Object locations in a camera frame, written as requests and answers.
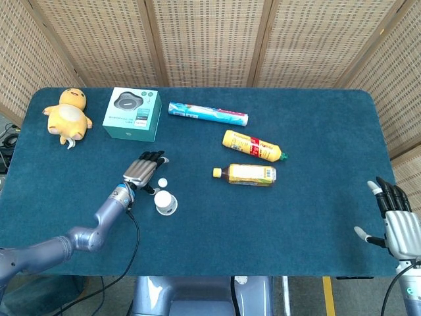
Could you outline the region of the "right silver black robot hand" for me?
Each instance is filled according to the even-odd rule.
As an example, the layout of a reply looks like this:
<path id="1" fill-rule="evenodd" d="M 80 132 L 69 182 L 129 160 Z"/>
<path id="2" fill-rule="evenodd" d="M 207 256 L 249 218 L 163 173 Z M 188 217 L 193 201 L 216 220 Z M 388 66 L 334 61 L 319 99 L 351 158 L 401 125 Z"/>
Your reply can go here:
<path id="1" fill-rule="evenodd" d="M 368 244 L 387 249 L 399 261 L 420 260 L 420 217 L 412 211 L 407 194 L 379 176 L 367 185 L 376 198 L 385 233 L 375 237 L 361 227 L 354 227 L 357 236 Z"/>

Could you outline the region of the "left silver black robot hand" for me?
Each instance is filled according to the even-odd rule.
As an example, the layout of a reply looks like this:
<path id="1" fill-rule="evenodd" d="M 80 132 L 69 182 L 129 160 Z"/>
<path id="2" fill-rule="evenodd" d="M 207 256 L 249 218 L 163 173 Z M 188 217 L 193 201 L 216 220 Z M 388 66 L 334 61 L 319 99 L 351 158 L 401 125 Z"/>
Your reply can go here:
<path id="1" fill-rule="evenodd" d="M 149 195 L 155 195 L 159 189 L 153 188 L 149 181 L 155 171 L 168 162 L 169 159 L 164 156 L 164 151 L 144 151 L 126 169 L 123 174 L 124 184 L 127 184 L 133 191 L 144 190 Z"/>

